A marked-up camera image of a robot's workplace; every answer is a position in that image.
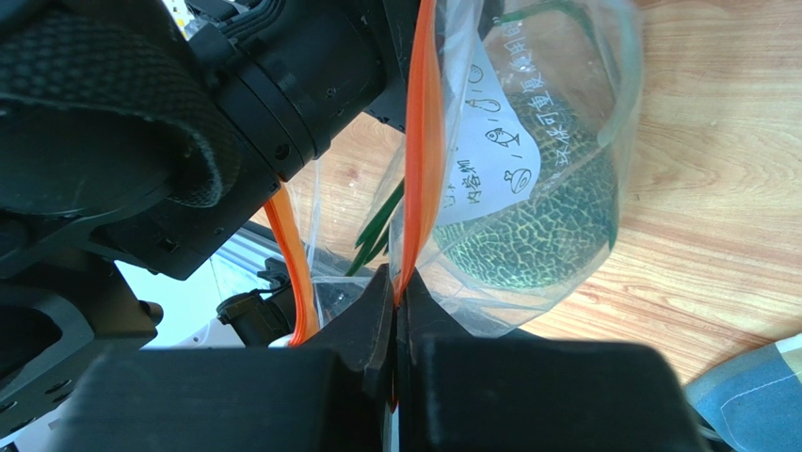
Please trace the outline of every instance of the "white stitching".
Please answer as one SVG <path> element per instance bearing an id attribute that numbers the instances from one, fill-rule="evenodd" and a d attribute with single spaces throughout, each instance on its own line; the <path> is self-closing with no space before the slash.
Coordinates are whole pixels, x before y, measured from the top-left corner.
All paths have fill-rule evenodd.
<path id="1" fill-rule="evenodd" d="M 755 391 L 760 391 L 760 389 L 763 389 L 763 388 L 765 388 L 766 386 L 771 386 L 772 384 L 779 383 L 779 382 L 781 382 L 781 381 L 784 381 L 784 380 L 786 380 L 786 379 L 794 379 L 794 378 L 796 378 L 797 376 L 799 376 L 799 374 L 802 374 L 802 372 L 795 372 L 795 373 L 793 373 L 792 375 L 789 375 L 788 377 L 783 377 L 782 379 L 776 379 L 776 380 L 774 380 L 774 381 L 771 381 L 771 382 L 768 382 L 768 383 L 766 383 L 766 384 L 764 384 L 764 385 L 762 385 L 762 386 L 758 386 L 757 388 L 752 388 L 752 389 L 750 389 L 750 390 L 748 390 L 748 391 L 744 391 L 744 392 L 742 392 L 741 394 L 738 394 L 738 395 L 733 395 L 732 397 L 730 397 L 730 399 L 728 399 L 726 402 L 724 402 L 724 404 L 723 404 L 723 405 L 721 405 L 721 406 L 718 408 L 718 410 L 721 412 L 721 417 L 723 417 L 723 418 L 724 418 L 724 424 L 727 426 L 727 432 L 729 432 L 729 433 L 730 433 L 730 437 L 732 438 L 732 440 L 733 440 L 733 441 L 735 441 L 735 444 L 737 444 L 737 445 L 738 445 L 738 447 L 741 447 L 741 449 L 743 449 L 744 451 L 746 451 L 746 448 L 745 448 L 745 447 L 743 447 L 743 446 L 741 445 L 741 443 L 738 443 L 738 440 L 737 440 L 737 439 L 735 439 L 735 435 L 733 435 L 733 434 L 732 434 L 732 429 L 730 428 L 730 423 L 727 421 L 727 415 L 726 415 L 726 414 L 724 414 L 724 407 L 726 407 L 726 406 L 727 406 L 727 404 L 728 404 L 728 403 L 730 403 L 732 400 L 735 400 L 736 398 L 738 398 L 738 397 L 740 397 L 740 396 L 745 396 L 745 395 L 747 395 L 747 394 L 749 394 L 749 393 L 754 393 Z"/>

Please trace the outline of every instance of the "wooden surface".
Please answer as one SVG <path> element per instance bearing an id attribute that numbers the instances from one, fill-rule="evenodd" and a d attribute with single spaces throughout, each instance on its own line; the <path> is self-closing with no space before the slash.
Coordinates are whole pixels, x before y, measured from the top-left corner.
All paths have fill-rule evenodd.
<path id="1" fill-rule="evenodd" d="M 687 382 L 802 331 L 802 2 L 638 3 L 645 91 L 617 247 L 525 328 L 646 343 Z M 355 235 L 400 139 L 359 118 L 335 140 L 324 243 Z"/>

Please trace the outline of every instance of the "white label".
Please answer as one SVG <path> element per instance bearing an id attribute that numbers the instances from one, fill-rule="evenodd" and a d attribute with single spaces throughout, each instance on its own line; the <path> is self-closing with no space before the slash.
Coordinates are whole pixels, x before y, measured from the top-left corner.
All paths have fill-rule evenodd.
<path id="1" fill-rule="evenodd" d="M 504 95 L 481 42 L 437 224 L 481 218 L 526 201 L 540 174 L 540 151 Z"/>

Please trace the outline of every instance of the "blue cloth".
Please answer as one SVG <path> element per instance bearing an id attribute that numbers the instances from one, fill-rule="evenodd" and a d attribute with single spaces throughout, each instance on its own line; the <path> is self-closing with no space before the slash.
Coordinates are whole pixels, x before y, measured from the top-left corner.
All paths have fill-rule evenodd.
<path id="1" fill-rule="evenodd" d="M 685 393 L 737 451 L 802 451 L 802 334 L 720 364 Z"/>

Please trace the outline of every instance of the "orange strip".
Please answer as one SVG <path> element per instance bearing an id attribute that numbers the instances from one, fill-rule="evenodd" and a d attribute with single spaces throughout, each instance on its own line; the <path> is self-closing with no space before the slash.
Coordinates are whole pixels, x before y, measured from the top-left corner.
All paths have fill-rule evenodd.
<path id="1" fill-rule="evenodd" d="M 407 162 L 404 187 L 404 249 L 394 284 L 395 304 L 407 288 L 415 262 L 432 232 L 445 173 L 441 72 L 435 46 L 435 1 L 418 12 L 407 93 Z"/>
<path id="2" fill-rule="evenodd" d="M 298 234 L 293 205 L 284 184 L 273 198 L 265 204 L 265 213 L 270 220 L 276 242 L 281 248 L 284 262 L 290 273 L 290 283 L 296 298 L 296 330 L 290 347 L 296 347 L 312 337 L 319 329 L 317 312 L 314 309 L 312 275 L 306 262 L 306 253 Z"/>

